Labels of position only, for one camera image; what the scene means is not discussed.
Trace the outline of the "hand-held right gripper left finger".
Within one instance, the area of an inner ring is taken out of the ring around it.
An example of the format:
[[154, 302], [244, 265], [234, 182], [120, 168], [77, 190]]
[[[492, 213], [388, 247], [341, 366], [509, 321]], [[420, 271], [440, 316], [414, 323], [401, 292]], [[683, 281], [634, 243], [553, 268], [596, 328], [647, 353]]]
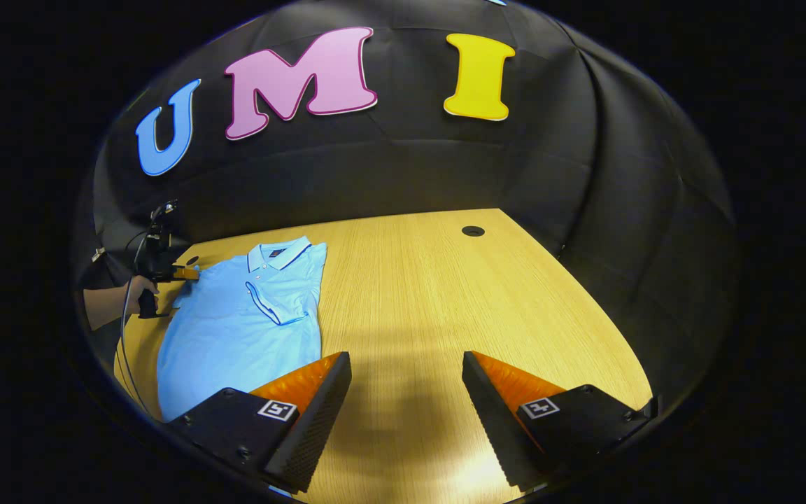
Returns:
[[167, 426], [230, 472], [307, 492], [351, 379], [336, 352], [250, 392], [224, 387]]

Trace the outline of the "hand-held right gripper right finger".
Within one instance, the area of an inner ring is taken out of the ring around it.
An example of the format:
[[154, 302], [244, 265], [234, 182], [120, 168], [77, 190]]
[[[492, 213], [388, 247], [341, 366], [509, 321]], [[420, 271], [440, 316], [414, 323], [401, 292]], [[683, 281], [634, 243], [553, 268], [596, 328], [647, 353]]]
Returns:
[[658, 416], [658, 399], [634, 409], [601, 388], [554, 385], [528, 371], [466, 351], [466, 386], [509, 485], [562, 486], [598, 469]]

